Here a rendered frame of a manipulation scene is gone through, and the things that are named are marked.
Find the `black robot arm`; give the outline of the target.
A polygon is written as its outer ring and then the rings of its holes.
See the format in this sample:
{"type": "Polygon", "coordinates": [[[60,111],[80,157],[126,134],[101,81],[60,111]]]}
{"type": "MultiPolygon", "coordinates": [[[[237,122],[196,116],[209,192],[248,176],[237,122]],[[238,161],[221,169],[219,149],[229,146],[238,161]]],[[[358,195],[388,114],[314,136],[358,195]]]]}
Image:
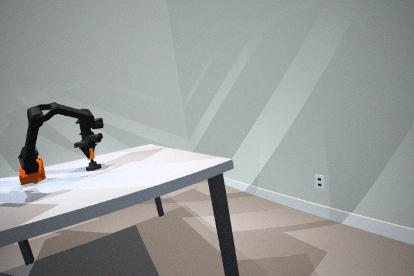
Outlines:
{"type": "MultiPolygon", "coordinates": [[[[27,139],[25,146],[22,147],[22,150],[18,157],[22,170],[25,171],[26,175],[39,172],[39,162],[36,161],[39,155],[36,148],[36,140],[39,127],[43,125],[43,122],[51,119],[55,114],[61,114],[71,118],[78,118],[75,124],[80,124],[81,131],[88,131],[91,130],[91,128],[100,129],[104,126],[103,119],[94,118],[89,109],[75,109],[72,107],[57,104],[56,102],[52,102],[50,104],[39,104],[37,106],[29,108],[27,110],[27,139]],[[43,115],[42,111],[47,110],[50,111],[43,115]]],[[[102,133],[89,133],[87,136],[87,141],[89,142],[89,140],[91,140],[94,142],[101,142],[102,138],[102,133]]]]}

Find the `orange knob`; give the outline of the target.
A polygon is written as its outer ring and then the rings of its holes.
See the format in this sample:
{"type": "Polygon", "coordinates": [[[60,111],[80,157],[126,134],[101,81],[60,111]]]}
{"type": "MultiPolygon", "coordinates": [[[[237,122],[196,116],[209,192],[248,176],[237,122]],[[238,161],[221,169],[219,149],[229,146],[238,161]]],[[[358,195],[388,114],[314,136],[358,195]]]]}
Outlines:
{"type": "Polygon", "coordinates": [[[93,148],[89,148],[89,153],[90,153],[90,158],[88,158],[88,160],[92,160],[92,159],[94,159],[95,157],[94,157],[94,151],[93,151],[93,148]]]}

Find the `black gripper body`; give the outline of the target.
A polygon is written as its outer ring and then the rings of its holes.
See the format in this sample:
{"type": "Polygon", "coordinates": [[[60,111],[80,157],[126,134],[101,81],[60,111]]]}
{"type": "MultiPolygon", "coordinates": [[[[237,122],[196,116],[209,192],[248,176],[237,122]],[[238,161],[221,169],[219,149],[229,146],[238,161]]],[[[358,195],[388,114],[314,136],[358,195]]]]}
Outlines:
{"type": "Polygon", "coordinates": [[[80,142],[75,142],[74,144],[74,148],[78,148],[78,147],[85,147],[85,146],[90,146],[92,144],[95,144],[96,142],[89,140],[89,142],[87,141],[87,136],[88,134],[92,134],[93,132],[91,132],[91,130],[88,131],[81,131],[81,133],[79,133],[82,136],[82,140],[80,142]]]}

